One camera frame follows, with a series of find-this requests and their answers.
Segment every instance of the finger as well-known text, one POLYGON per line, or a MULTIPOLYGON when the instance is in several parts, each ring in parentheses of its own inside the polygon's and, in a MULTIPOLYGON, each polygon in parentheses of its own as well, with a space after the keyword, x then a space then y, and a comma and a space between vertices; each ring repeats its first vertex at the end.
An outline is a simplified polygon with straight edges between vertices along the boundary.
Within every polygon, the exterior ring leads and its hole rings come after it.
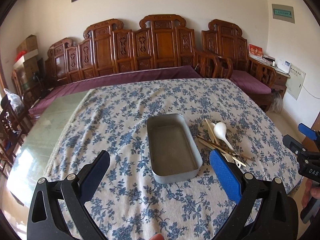
POLYGON ((164 240, 164 237, 161 234, 156 234, 151 237, 149 240, 164 240))
POLYGON ((313 196, 316 199, 320 199, 320 187, 314 187, 310 191, 311 196, 313 196))
POLYGON ((304 195, 303 195, 303 197, 301 199, 301 204, 302 204, 303 208, 305 208, 307 206, 308 202, 309 202, 311 187, 312 187, 312 180, 311 179, 307 179, 306 188, 304 190, 304 195))
POLYGON ((306 191, 310 191, 311 188, 312 188, 312 180, 311 180, 311 179, 307 179, 305 192, 306 192, 306 191))
POLYGON ((301 204, 303 208, 307 206, 309 199, 310 199, 310 192, 308 191, 308 192, 305 192, 301 200, 301 204))

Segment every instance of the blue floral tablecloth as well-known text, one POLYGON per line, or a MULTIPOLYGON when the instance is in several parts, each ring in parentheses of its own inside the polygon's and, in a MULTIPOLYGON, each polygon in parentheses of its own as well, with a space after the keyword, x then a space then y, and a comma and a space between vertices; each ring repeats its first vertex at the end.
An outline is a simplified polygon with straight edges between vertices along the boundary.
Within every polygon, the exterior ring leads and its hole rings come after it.
MULTIPOLYGON (((155 233, 170 240, 211 239, 235 206, 209 165, 209 151, 197 139, 204 164, 195 178, 168 185, 154 180, 146 121, 169 113, 182 114, 194 138, 208 138, 205 118, 225 122, 235 150, 256 160, 246 161, 243 172, 264 180, 280 177, 287 192, 299 184, 298 163, 279 130, 229 80, 163 80, 90 90, 66 125, 45 176, 64 179, 107 150, 110 167, 85 206, 109 240, 148 240, 155 233)), ((258 207, 257 202, 249 221, 258 207)))

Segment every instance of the plastic bag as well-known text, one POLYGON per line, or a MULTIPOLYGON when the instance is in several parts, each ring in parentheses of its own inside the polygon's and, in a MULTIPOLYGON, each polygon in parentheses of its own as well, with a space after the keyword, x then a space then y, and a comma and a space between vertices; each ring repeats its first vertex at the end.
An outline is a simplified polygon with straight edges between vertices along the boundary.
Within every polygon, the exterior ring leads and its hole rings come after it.
POLYGON ((20 97, 14 93, 12 93, 9 89, 4 89, 4 92, 8 95, 8 99, 10 100, 10 105, 14 112, 18 115, 23 111, 23 103, 20 97))

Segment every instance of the purple cushion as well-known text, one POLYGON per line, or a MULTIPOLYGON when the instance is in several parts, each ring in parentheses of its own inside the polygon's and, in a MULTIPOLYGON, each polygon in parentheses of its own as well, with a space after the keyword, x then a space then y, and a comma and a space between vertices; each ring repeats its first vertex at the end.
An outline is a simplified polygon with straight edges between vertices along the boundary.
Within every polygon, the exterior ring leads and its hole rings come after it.
POLYGON ((46 96, 44 100, 40 100, 40 102, 34 108, 29 109, 29 113, 35 116, 41 115, 56 98, 84 92, 93 88, 133 82, 180 78, 202 77, 193 69, 193 67, 182 66, 141 70, 81 80, 64 86, 56 87, 49 95, 46 96))
POLYGON ((267 95, 271 93, 271 88, 245 71, 234 70, 230 80, 246 94, 267 95))

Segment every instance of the ceramic spoon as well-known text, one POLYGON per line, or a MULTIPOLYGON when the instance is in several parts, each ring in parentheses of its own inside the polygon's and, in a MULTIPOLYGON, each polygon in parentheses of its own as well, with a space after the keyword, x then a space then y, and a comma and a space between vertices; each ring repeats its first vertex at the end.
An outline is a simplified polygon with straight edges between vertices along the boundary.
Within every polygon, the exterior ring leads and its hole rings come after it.
POLYGON ((227 127, 226 124, 223 122, 218 122, 214 128, 213 128, 213 133, 216 136, 216 138, 224 141, 226 143, 226 145, 228 145, 228 147, 234 151, 233 147, 231 146, 231 144, 228 142, 228 140, 226 139, 226 133, 227 133, 227 127))

